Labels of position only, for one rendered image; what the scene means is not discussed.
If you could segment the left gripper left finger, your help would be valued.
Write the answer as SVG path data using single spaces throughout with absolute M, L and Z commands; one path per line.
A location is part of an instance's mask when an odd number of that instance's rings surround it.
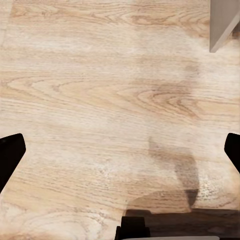
M 0 193 L 26 152 L 21 133 L 0 138 Z

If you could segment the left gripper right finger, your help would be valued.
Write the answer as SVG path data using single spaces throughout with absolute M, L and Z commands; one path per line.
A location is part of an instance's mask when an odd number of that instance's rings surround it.
M 228 133 L 224 151 L 240 173 L 240 135 L 235 133 Z

